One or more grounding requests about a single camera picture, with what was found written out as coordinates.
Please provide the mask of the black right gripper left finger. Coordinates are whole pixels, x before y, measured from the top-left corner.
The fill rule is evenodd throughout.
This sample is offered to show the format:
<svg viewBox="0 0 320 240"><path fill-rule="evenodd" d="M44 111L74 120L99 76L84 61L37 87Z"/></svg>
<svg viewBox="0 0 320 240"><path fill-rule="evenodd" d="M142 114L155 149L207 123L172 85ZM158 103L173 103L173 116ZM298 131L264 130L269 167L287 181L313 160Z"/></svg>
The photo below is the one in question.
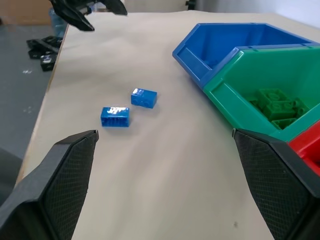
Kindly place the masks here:
<svg viewBox="0 0 320 240"><path fill-rule="evenodd" d="M89 187L97 130L56 142L0 207L2 240L70 240Z"/></svg>

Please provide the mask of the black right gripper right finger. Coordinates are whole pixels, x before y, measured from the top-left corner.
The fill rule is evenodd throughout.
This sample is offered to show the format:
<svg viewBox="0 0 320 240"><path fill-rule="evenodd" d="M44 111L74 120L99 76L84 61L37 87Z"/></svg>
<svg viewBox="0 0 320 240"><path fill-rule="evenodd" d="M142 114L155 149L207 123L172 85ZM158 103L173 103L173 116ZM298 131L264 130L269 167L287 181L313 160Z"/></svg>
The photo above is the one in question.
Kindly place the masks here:
<svg viewBox="0 0 320 240"><path fill-rule="evenodd" d="M320 238L320 177L284 141L235 128L250 193L276 240Z"/></svg>

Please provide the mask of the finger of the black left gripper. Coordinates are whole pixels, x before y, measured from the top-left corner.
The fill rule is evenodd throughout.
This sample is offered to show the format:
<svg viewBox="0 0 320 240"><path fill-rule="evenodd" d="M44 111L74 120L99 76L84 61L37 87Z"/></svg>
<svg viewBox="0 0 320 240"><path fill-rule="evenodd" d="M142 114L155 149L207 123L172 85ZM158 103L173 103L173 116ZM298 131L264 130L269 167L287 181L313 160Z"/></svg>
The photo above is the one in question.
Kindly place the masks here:
<svg viewBox="0 0 320 240"><path fill-rule="evenodd" d="M100 2L105 6L107 12L120 16L128 15L128 11L121 0L101 0Z"/></svg>
<svg viewBox="0 0 320 240"><path fill-rule="evenodd" d="M69 25L76 27L83 32L93 32L95 28L85 18L87 14L76 14L67 9L67 1L71 0L50 0L55 13Z"/></svg>

